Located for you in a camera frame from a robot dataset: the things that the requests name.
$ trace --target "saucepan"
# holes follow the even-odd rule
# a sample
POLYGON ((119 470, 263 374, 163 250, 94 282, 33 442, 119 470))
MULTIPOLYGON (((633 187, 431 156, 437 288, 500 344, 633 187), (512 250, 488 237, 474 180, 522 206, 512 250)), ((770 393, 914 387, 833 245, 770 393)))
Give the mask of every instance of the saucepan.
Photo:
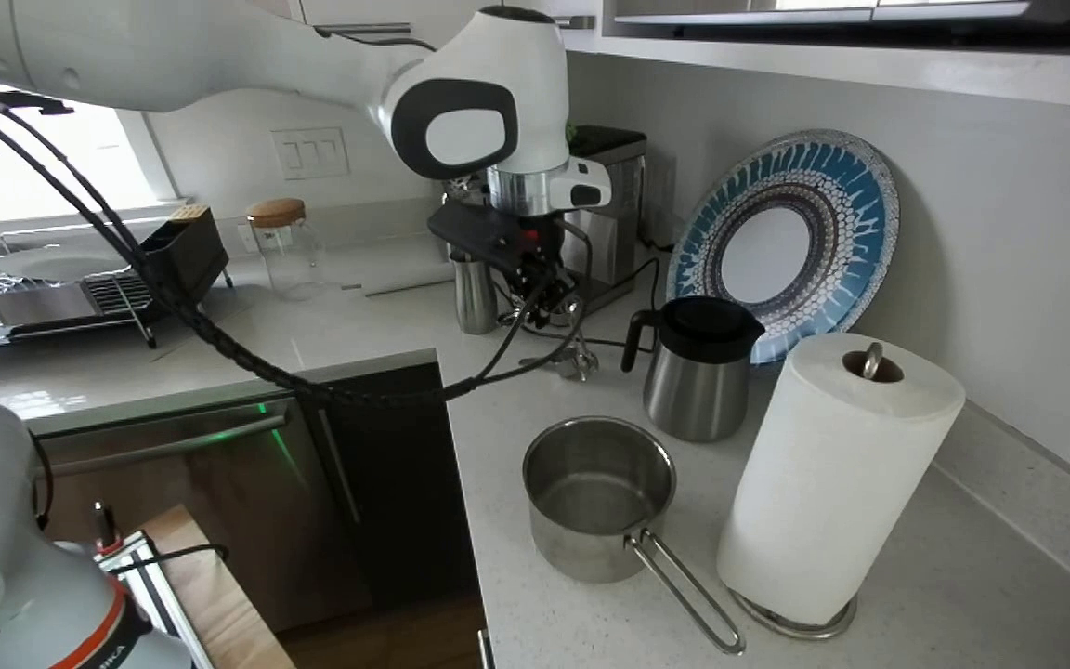
POLYGON ((651 432, 599 416, 554 424, 527 447, 522 483, 536 547, 557 573, 604 583, 651 569, 720 650, 748 650, 724 604, 656 537, 662 511, 675 495, 675 465, 651 432), (724 635, 665 564, 712 610, 724 635))

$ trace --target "paper towel roll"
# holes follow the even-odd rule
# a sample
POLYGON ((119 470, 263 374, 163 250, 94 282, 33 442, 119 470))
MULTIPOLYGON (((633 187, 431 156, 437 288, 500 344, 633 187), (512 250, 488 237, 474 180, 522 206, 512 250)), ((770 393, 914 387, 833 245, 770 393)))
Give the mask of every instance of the paper towel roll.
POLYGON ((858 593, 966 401, 943 367, 886 341, 902 377, 853 374, 847 354, 869 341, 826 335, 789 354, 720 527, 720 579, 794 623, 828 623, 858 593))

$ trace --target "blue plate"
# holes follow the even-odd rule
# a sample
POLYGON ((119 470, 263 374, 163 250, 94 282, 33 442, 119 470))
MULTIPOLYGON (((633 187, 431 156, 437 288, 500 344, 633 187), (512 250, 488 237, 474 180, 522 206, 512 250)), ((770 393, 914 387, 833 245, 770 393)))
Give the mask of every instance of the blue plate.
POLYGON ((707 193, 675 241, 665 298, 738 299, 765 327, 750 360, 774 364, 865 313, 895 237, 898 193, 873 146, 789 132, 707 193))

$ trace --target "espresso machine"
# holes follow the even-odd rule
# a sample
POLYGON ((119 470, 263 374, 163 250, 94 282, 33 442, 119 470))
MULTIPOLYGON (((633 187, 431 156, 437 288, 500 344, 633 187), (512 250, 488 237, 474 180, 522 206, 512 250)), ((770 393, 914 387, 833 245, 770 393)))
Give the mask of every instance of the espresso machine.
POLYGON ((604 166, 610 204, 584 195, 563 213, 522 214, 512 199, 527 193, 509 180, 467 173, 447 187, 431 229, 449 245, 463 332, 498 327, 498 288, 516 306, 532 306, 536 327, 562 320, 567 309, 594 313, 633 288, 647 132, 571 127, 567 151, 604 166))

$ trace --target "white countertop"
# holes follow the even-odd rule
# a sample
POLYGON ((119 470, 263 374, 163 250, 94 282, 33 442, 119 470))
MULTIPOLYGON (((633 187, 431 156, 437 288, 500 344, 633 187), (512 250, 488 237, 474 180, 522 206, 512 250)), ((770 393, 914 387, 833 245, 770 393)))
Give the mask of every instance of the white countertop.
MULTIPOLYGON (((214 288, 203 299, 206 317, 260 356, 292 371, 359 374, 433 356, 447 382, 473 374, 494 354, 500 332, 459 335, 449 282, 384 298, 356 288, 437 266, 437 245, 422 224, 411 224, 418 213, 393 206, 390 214, 390 224, 376 224, 377 234, 338 234, 333 225, 341 224, 317 219, 330 225, 330 250, 322 251, 327 286, 298 299, 268 292, 254 262, 234 251, 237 288, 214 288)), ((585 335, 621 336, 633 309, 634 298, 603 309, 585 335)), ((547 344, 543 336, 519 336, 504 364, 547 344)), ((833 641, 781 640, 724 598, 750 641, 748 656, 728 656, 707 641, 651 573, 621 583, 576 583, 554 573, 527 527, 519 478, 527 442, 563 416, 647 424, 639 401, 647 360, 639 360, 634 374, 624 374, 615 371, 615 350, 594 344, 594 354, 603 367, 585 382, 532 371, 449 405, 483 604, 500 669, 1070 669, 1070 576, 940 470, 928 470, 917 485, 863 587, 853 623, 833 641)), ((133 332, 102 332, 75 336, 75 344, 33 341, 0 354, 0 401, 26 416, 33 432, 206 405, 260 387, 177 322, 159 327, 159 350, 143 350, 133 332)), ((765 401, 770 377, 759 377, 750 418, 712 447, 662 436, 681 467, 665 537, 712 587, 720 587, 712 579, 715 527, 765 401)))

